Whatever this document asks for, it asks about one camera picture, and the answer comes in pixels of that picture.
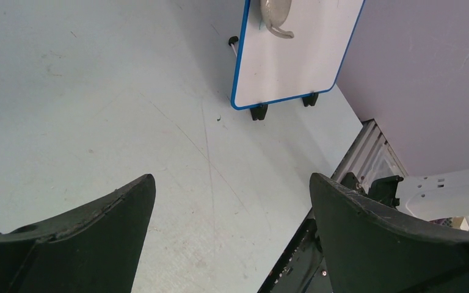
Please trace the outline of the grey eraser sponge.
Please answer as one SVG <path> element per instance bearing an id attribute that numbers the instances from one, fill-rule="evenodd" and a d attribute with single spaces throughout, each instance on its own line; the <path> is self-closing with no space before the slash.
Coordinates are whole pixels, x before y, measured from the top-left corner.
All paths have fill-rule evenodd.
<path id="1" fill-rule="evenodd" d="M 278 38 L 292 39 L 294 33 L 281 28 L 287 20 L 292 0 L 261 0 L 260 12 L 266 29 Z"/>

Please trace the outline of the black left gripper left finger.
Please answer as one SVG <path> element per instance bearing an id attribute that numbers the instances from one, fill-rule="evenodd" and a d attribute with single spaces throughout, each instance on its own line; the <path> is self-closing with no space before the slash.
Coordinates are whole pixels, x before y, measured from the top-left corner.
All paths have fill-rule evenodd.
<path id="1" fill-rule="evenodd" d="M 146 174 L 57 216 L 0 233 L 0 292 L 130 292 L 155 205 Z"/>

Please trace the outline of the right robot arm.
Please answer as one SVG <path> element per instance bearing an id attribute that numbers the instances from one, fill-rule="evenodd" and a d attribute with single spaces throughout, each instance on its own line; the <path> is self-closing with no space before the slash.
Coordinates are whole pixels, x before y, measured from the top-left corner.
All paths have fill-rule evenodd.
<path id="1" fill-rule="evenodd" d="M 432 176 L 388 176 L 368 189 L 354 173 L 342 185 L 399 212 L 469 231 L 469 169 Z"/>

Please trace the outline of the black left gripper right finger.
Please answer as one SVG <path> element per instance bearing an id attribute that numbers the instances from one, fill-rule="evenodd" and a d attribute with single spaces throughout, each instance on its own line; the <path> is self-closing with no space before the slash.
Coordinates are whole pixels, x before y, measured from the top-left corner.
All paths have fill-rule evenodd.
<path id="1" fill-rule="evenodd" d="M 310 197 L 335 292 L 469 292 L 469 232 L 417 219 L 320 173 Z"/>

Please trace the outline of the blue framed small whiteboard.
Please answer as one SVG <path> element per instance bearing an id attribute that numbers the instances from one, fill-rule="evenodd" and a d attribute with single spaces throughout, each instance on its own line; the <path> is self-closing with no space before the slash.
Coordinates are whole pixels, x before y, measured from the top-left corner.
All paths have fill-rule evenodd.
<path id="1" fill-rule="evenodd" d="M 241 30 L 232 36 L 236 63 L 230 104 L 265 118 L 269 104 L 301 98 L 314 106 L 336 84 L 364 1 L 292 1 L 280 38 L 263 21 L 262 1 L 244 3 Z"/>

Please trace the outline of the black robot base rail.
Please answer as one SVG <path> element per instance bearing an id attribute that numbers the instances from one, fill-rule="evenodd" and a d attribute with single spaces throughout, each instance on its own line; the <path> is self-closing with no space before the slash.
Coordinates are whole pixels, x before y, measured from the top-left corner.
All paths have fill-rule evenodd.
<path id="1" fill-rule="evenodd" d="M 315 219 L 305 219 L 259 292 L 332 292 Z"/>

